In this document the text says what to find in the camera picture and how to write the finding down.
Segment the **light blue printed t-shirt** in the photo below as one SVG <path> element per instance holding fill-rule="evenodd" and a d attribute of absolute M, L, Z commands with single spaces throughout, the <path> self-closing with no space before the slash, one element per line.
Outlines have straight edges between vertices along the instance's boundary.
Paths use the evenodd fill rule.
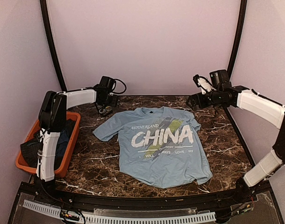
<path fill-rule="evenodd" d="M 100 141 L 117 136 L 120 172 L 166 189 L 193 181 L 201 185 L 212 178 L 200 128 L 189 111 L 140 107 L 116 113 L 93 134 Z"/>

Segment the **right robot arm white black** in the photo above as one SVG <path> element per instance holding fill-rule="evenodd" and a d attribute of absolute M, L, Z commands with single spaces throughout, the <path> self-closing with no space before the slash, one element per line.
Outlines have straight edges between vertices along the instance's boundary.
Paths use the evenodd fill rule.
<path fill-rule="evenodd" d="M 261 181 L 273 176 L 285 166 L 285 105 L 272 100 L 258 91 L 243 85 L 233 86 L 226 70 L 210 72 L 210 78 L 194 75 L 193 82 L 200 89 L 199 93 L 189 96 L 187 105 L 192 110 L 222 106 L 234 107 L 251 114 L 251 121 L 260 118 L 266 124 L 261 127 L 250 125 L 246 133 L 247 143 L 259 149 L 269 146 L 261 153 L 255 166 L 237 182 L 231 198 L 242 202 L 249 196 L 249 189 Z"/>

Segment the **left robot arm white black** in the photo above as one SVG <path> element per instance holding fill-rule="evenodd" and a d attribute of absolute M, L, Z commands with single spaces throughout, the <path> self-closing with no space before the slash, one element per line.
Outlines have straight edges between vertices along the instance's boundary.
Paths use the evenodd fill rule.
<path fill-rule="evenodd" d="M 55 178 L 56 144 L 65 128 L 67 110 L 79 105 L 94 104 L 98 114 L 105 117 L 112 113 L 113 107 L 120 104 L 119 95 L 126 90 L 126 84 L 120 79 L 103 76 L 93 87 L 46 93 L 38 116 L 38 141 L 42 143 L 42 148 L 38 150 L 36 175 L 40 180 L 49 182 Z"/>

